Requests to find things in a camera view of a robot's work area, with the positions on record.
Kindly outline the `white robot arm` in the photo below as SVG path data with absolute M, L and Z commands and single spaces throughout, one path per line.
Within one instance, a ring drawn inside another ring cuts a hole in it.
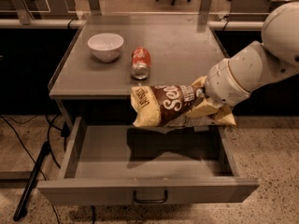
M 254 41 L 230 59 L 212 66 L 195 82 L 205 96 L 186 113 L 190 118 L 214 115 L 234 106 L 262 86 L 277 83 L 299 72 L 299 2 L 273 10 L 263 22 L 262 40 Z

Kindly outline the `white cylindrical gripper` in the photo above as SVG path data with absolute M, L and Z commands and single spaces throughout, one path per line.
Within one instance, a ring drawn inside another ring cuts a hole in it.
M 223 59 L 211 67 L 206 77 L 199 77 L 193 86 L 203 88 L 209 98 L 201 103 L 196 102 L 185 115 L 189 118 L 198 118 L 217 113 L 223 104 L 235 106 L 248 99 L 250 93 L 244 90 L 236 81 L 230 69 L 230 60 Z

